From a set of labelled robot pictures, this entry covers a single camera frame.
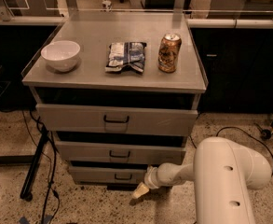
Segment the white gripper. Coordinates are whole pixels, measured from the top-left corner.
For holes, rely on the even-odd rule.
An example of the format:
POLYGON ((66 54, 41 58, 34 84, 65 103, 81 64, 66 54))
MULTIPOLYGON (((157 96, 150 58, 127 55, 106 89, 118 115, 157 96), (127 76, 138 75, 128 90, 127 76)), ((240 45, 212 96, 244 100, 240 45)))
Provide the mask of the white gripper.
POLYGON ((135 191, 132 193, 133 199, 139 199, 144 194, 149 192, 149 189, 159 189, 160 184, 157 178, 157 168, 149 166, 144 176, 144 183, 141 182, 135 191))

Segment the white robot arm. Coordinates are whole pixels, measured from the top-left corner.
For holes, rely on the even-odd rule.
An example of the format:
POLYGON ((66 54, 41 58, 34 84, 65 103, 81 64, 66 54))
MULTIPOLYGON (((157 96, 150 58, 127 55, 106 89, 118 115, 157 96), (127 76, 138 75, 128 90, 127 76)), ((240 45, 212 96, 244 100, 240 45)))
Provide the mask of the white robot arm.
POLYGON ((272 168, 259 152, 222 137, 201 141, 191 164, 148 167, 132 197, 194 183, 197 224, 256 224, 248 191, 261 189, 272 168))

